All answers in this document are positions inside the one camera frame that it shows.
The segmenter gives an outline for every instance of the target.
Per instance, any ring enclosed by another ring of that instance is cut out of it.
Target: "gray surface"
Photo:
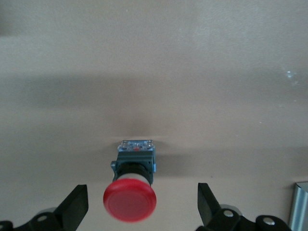
[[[79,230],[194,230],[207,182],[248,219],[287,221],[308,178],[307,15],[304,0],[0,1],[0,219],[86,183]],[[127,225],[103,192],[138,138],[156,144],[157,208]]]

